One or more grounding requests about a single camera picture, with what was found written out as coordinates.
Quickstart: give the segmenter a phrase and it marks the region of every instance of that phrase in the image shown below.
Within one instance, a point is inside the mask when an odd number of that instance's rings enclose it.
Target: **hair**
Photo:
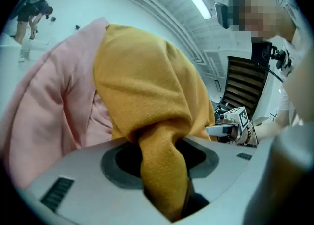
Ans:
[[[52,12],[53,12],[53,8],[52,8],[51,6],[49,6],[49,7],[47,8],[46,14],[50,15]]]
[[[239,21],[240,12],[245,11],[244,0],[229,0],[228,2],[228,19],[230,25],[239,26],[239,30],[244,30],[245,25]]]

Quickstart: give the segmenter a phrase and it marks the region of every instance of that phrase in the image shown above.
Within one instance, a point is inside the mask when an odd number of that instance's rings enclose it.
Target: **white ceiling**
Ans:
[[[212,18],[204,20],[191,0],[134,0],[161,18],[188,46],[198,68],[211,78],[226,76],[226,62],[212,57],[216,50],[246,50],[251,47],[250,33],[223,29],[214,9],[216,2],[228,0],[203,0]]]

